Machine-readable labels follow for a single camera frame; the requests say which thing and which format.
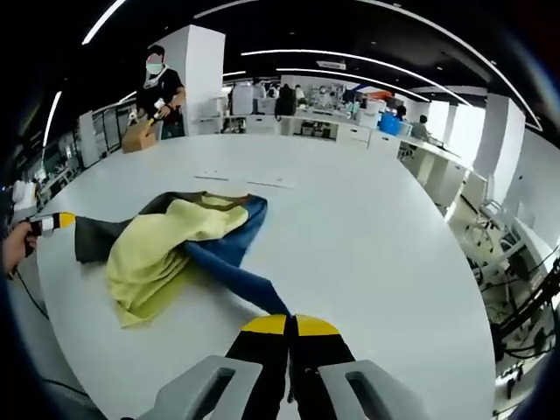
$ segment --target black cable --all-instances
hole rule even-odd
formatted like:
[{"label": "black cable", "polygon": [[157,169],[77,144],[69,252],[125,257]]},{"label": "black cable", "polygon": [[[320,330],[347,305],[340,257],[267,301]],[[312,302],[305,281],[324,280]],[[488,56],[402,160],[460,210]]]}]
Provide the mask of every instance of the black cable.
[{"label": "black cable", "polygon": [[31,301],[33,302],[33,304],[35,305],[35,307],[38,309],[39,312],[41,312],[43,314],[43,316],[45,318],[47,318],[49,321],[49,316],[47,315],[47,313],[45,311],[43,311],[43,309],[41,309],[41,307],[38,305],[38,303],[35,301],[35,299],[33,298],[31,292],[29,291],[29,289],[27,289],[27,284],[25,284],[24,279],[21,277],[21,274],[19,274],[19,271],[16,269],[16,274],[19,277],[19,280],[21,280],[21,284],[24,286],[25,291],[27,292],[27,296],[29,296],[29,299],[31,299]]},{"label": "black cable", "polygon": [[558,247],[560,247],[560,244],[556,245],[556,247],[554,249],[552,249],[552,251],[550,251],[550,254],[546,255],[541,262],[539,262],[533,269],[531,269],[528,274],[531,275],[533,274],[533,272],[535,272],[539,267],[541,267],[544,262],[546,260],[548,260],[555,252],[557,252]]},{"label": "black cable", "polygon": [[46,378],[41,378],[41,379],[46,383],[51,383],[52,385],[58,385],[59,387],[66,388],[70,391],[75,392],[76,394],[80,394],[81,396],[85,396],[87,399],[91,400],[91,398],[89,398],[88,394],[86,394],[83,391],[80,391],[79,389],[73,388],[70,385],[66,385],[65,383],[55,381],[54,379],[46,379]]},{"label": "black cable", "polygon": [[[554,335],[554,331],[550,331],[548,334],[544,335],[543,338],[546,340],[548,337],[551,337],[553,335]],[[506,350],[508,350],[509,352],[518,353],[518,352],[527,352],[528,350],[534,350],[536,347],[537,345],[533,344],[533,346],[527,346],[527,347],[506,348]]]},{"label": "black cable", "polygon": [[511,352],[508,351],[508,350],[504,350],[504,353],[507,354],[507,355],[509,355],[509,356],[511,356],[511,357],[514,357],[514,358],[516,358],[516,359],[527,360],[527,359],[534,359],[535,357],[542,356],[543,354],[548,354],[548,353],[550,353],[552,350],[554,350],[554,347],[551,347],[551,348],[549,348],[548,350],[544,350],[544,351],[542,351],[542,352],[540,352],[540,353],[531,354],[530,356],[520,356],[520,355],[518,355],[518,354],[511,353]]},{"label": "black cable", "polygon": [[492,289],[492,288],[494,288],[494,287],[505,286],[505,285],[507,285],[507,284],[511,284],[511,283],[515,283],[515,282],[520,282],[520,281],[522,281],[522,280],[523,280],[522,278],[516,278],[515,280],[510,280],[510,281],[508,281],[508,282],[502,282],[502,283],[496,283],[496,284],[490,283],[488,286],[486,286],[485,288],[483,288],[483,289],[480,291],[480,293],[484,293],[484,292],[487,291],[488,289]]}]

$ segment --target white cabinet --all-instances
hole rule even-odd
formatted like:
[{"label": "white cabinet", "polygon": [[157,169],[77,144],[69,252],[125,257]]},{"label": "white cabinet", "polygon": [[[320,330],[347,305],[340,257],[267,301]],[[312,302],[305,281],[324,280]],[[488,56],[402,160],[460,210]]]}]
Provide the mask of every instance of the white cabinet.
[{"label": "white cabinet", "polygon": [[365,150],[368,148],[371,129],[350,124],[339,124],[336,143],[343,146]]},{"label": "white cabinet", "polygon": [[424,189],[434,203],[441,207],[449,207],[457,197],[465,175],[464,167],[442,157],[436,157]]},{"label": "white cabinet", "polygon": [[248,115],[247,134],[280,134],[280,126],[272,115]]},{"label": "white cabinet", "polygon": [[387,158],[396,159],[399,153],[401,140],[390,134],[383,133],[377,129],[371,131],[369,137],[368,153],[377,153]]}]

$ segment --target white table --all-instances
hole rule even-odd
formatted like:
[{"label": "white table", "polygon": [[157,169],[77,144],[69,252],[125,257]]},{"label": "white table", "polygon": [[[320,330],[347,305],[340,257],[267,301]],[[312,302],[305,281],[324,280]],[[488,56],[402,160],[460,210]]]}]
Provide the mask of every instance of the white table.
[{"label": "white table", "polygon": [[[431,419],[490,417],[494,354],[476,281],[439,211],[396,159],[286,136],[171,139],[109,156],[45,212],[120,221],[159,193],[198,190],[269,200],[242,267],[272,280],[292,312],[337,326],[357,360],[375,361],[417,392]],[[261,314],[201,280],[207,286],[185,288],[152,323],[122,329],[104,267],[74,260],[72,227],[38,246],[60,346],[109,419],[151,408],[163,385],[223,355]],[[298,418],[296,409],[283,402],[278,418]]]}]

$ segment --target white pillar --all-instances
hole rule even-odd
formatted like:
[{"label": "white pillar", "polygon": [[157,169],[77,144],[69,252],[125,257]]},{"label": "white pillar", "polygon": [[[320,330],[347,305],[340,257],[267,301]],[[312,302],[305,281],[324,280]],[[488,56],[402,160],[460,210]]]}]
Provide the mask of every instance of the white pillar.
[{"label": "white pillar", "polygon": [[193,24],[186,30],[185,133],[196,136],[200,118],[215,114],[213,100],[221,96],[226,36]]},{"label": "white pillar", "polygon": [[519,160],[525,130],[525,115],[506,96],[489,94],[486,118],[474,170],[493,175],[493,199],[501,203],[508,193]]},{"label": "white pillar", "polygon": [[452,136],[453,123],[455,123],[455,115],[457,114],[457,105],[451,105],[449,107],[449,112],[447,113],[447,121],[445,121],[445,131],[444,137],[441,139],[444,144],[449,143],[449,139]]},{"label": "white pillar", "polygon": [[199,134],[201,117],[215,114],[211,100],[221,96],[225,41],[223,33],[191,24],[155,43],[165,49],[165,63],[185,85],[182,112],[187,136]]},{"label": "white pillar", "polygon": [[94,114],[92,111],[80,115],[80,151],[86,168],[100,159],[97,142],[95,141]]}]

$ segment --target cable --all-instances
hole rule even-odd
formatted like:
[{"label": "cable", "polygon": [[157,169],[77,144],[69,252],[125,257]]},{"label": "cable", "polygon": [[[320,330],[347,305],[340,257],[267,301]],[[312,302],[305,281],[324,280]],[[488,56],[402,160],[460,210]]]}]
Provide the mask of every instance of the cable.
[{"label": "cable", "polygon": [[21,277],[21,274],[19,274],[19,271],[16,269],[16,274],[19,277],[19,280],[21,280],[21,284],[24,286],[25,291],[27,292],[27,296],[29,296],[29,299],[31,299],[31,301],[33,302],[33,304],[35,305],[35,307],[38,309],[39,312],[41,312],[43,314],[43,316],[45,318],[47,318],[50,321],[49,316],[47,315],[47,313],[45,311],[43,311],[43,309],[41,309],[41,307],[39,306],[39,304],[35,301],[35,299],[33,298],[33,295],[31,294],[31,292],[29,291],[29,289],[27,289],[27,284],[25,284],[24,279]]},{"label": "cable", "polygon": [[556,247],[555,247],[554,249],[552,249],[552,251],[550,251],[550,254],[546,255],[546,256],[542,259],[542,261],[539,262],[539,263],[536,265],[536,267],[534,267],[533,269],[531,269],[531,270],[528,272],[528,274],[529,274],[529,275],[533,274],[534,271],[536,271],[539,267],[541,267],[541,266],[544,264],[544,262],[545,262],[546,260],[548,260],[552,255],[554,255],[555,252],[557,252],[558,247],[560,247],[560,244],[556,245]]},{"label": "cable", "polygon": [[487,291],[488,289],[492,289],[493,287],[498,287],[498,286],[505,286],[507,284],[511,284],[511,283],[515,283],[515,282],[520,282],[522,281],[522,278],[516,278],[515,280],[510,280],[509,282],[502,282],[502,283],[496,283],[496,284],[492,284],[490,283],[488,286],[486,286],[484,289],[482,289],[480,291],[480,293],[484,293],[485,291]]},{"label": "cable", "polygon": [[58,382],[58,381],[55,381],[53,379],[46,379],[46,378],[41,378],[41,379],[46,383],[51,383],[52,385],[58,385],[59,387],[66,388],[70,391],[75,392],[76,394],[80,394],[81,396],[85,396],[87,399],[91,399],[91,398],[89,398],[88,394],[86,394],[83,391],[80,391],[79,389],[73,388],[70,385],[66,385],[65,383]]},{"label": "cable", "polygon": [[549,348],[548,350],[544,350],[544,351],[542,351],[542,352],[540,352],[540,353],[531,354],[530,356],[520,356],[520,355],[518,355],[518,354],[511,353],[509,350],[504,350],[504,353],[507,354],[507,355],[509,355],[509,356],[511,356],[511,357],[514,357],[514,358],[516,358],[516,359],[527,360],[527,359],[534,359],[535,357],[542,356],[543,354],[548,354],[548,353],[550,353],[552,350],[554,350],[554,347],[551,347],[551,348]]}]

